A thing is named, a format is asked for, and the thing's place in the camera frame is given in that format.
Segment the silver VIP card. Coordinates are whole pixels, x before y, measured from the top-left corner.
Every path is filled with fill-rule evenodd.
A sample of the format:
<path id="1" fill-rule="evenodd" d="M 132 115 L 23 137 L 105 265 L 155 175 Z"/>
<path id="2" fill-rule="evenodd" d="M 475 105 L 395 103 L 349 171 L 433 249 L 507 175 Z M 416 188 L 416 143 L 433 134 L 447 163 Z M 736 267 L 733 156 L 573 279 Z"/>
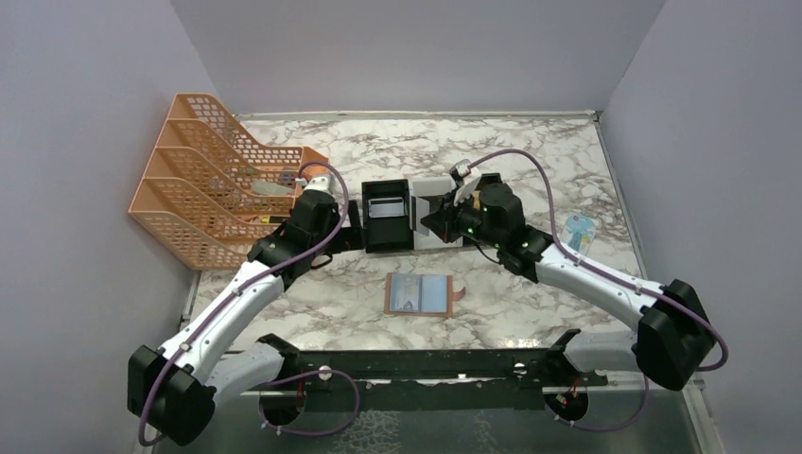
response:
<path id="1" fill-rule="evenodd" d="M 421 277 L 416 274 L 393 274 L 389 310 L 419 312 L 421 309 Z"/>

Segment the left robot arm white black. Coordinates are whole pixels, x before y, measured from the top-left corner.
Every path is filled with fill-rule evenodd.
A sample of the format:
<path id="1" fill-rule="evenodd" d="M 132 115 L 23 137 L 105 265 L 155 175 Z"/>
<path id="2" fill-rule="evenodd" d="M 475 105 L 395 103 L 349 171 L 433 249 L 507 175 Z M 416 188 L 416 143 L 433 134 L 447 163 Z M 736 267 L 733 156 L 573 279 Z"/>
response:
<path id="1" fill-rule="evenodd" d="M 128 362 L 127 405 L 138 416 L 138 443 L 195 441 L 216 409 L 261 384 L 283 386 L 316 373 L 298 366 L 299 350 L 275 335 L 227 357 L 234 340 L 300 277 L 361 246 L 357 204 L 339 205 L 326 189 L 306 189 L 289 218 L 257 239 L 232 281 L 201 315 L 157 348 L 138 347 Z"/>

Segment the brown leather card holder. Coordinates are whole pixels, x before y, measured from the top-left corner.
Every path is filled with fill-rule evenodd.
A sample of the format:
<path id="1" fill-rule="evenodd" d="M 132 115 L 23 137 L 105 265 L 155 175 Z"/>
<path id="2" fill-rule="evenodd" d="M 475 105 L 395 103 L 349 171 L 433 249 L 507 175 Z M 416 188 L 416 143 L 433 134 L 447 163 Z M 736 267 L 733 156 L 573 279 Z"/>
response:
<path id="1" fill-rule="evenodd" d="M 452 275 L 388 273 L 383 311 L 386 315 L 450 318 L 465 294 L 466 288 L 454 288 Z"/>

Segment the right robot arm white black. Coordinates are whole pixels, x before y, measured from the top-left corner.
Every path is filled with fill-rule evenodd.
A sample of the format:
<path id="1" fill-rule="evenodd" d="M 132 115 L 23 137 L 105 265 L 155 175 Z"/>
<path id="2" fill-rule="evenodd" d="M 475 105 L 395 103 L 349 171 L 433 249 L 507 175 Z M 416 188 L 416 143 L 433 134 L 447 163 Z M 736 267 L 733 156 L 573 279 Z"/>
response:
<path id="1" fill-rule="evenodd" d="M 444 242 L 466 237 L 491 246 L 510 273 L 567 291 L 628 326 L 570 338 L 563 356 L 573 369 L 641 372 L 672 391 L 701 371 L 716 339 L 691 285 L 641 280 L 577 255 L 528 224 L 520 198 L 505 183 L 486 185 L 460 203 L 455 196 L 448 193 L 422 225 Z"/>

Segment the silver magnetic stripe card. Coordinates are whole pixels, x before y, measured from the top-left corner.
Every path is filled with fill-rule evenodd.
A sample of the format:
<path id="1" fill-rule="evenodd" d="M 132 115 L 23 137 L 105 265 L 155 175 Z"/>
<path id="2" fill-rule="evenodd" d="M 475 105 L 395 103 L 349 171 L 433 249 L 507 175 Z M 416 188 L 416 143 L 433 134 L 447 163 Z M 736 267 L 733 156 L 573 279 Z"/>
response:
<path id="1" fill-rule="evenodd" d="M 431 235 L 431 230 L 423 224 L 423 218 L 437 212 L 443 202 L 443 195 L 434 196 L 412 196 L 413 221 L 412 230 L 415 234 L 423 237 Z"/>

